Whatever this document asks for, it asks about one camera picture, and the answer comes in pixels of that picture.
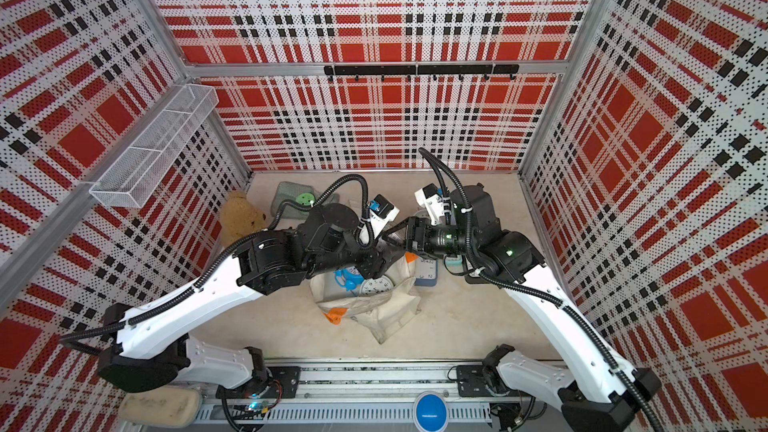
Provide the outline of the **blue square alarm clock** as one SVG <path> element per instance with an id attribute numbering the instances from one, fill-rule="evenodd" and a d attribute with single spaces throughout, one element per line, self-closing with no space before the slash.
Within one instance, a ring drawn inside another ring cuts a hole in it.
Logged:
<path id="1" fill-rule="evenodd" d="M 434 287 L 438 281 L 438 263 L 435 260 L 417 258 L 414 266 L 415 285 L 418 287 Z"/>

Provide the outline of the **cream canvas tote bag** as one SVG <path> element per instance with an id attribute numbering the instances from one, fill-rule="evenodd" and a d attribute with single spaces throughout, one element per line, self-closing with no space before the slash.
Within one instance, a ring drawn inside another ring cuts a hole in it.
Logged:
<path id="1" fill-rule="evenodd" d="M 380 344 L 386 342 L 421 312 L 420 293 L 416 290 L 415 256 L 407 254 L 384 275 L 394 282 L 390 292 L 360 296 L 347 292 L 334 280 L 334 273 L 310 280 L 310 291 L 324 318 L 333 325 L 353 321 L 367 328 Z"/>

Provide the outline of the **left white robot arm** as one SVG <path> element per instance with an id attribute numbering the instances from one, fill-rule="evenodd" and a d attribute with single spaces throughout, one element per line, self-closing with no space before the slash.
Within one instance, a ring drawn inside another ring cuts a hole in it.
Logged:
<path id="1" fill-rule="evenodd" d="M 361 175 L 342 176 L 304 210 L 297 227 L 272 222 L 225 248 L 196 280 L 140 307 L 115 304 L 103 326 L 64 335 L 60 344 L 97 357 L 98 376 L 128 393 L 175 382 L 256 392 L 269 387 L 273 379 L 259 349 L 208 345 L 192 330 L 321 274 L 353 267 L 377 279 L 396 260 L 377 242 L 399 210 L 382 195 L 371 197 Z"/>

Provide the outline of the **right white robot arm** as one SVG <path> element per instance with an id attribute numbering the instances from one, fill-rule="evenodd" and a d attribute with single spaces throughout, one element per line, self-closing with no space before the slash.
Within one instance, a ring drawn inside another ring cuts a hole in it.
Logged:
<path id="1" fill-rule="evenodd" d="M 431 152 L 421 148 L 419 153 L 440 183 L 442 211 L 437 220 L 407 219 L 406 250 L 431 259 L 461 257 L 463 275 L 502 289 L 566 364 L 549 366 L 500 345 L 483 362 L 488 387 L 495 393 L 517 389 L 544 402 L 574 431 L 623 431 L 637 414 L 652 430 L 663 430 L 651 406 L 659 378 L 633 366 L 601 336 L 525 235 L 502 229 L 482 185 L 463 185 Z"/>

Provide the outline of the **teal alarm clock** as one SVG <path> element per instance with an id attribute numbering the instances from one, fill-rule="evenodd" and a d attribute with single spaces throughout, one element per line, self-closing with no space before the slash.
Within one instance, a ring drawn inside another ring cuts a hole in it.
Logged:
<path id="1" fill-rule="evenodd" d="M 464 274 L 465 264 L 461 256 L 446 256 L 443 259 L 443 265 L 451 275 L 459 276 Z"/>

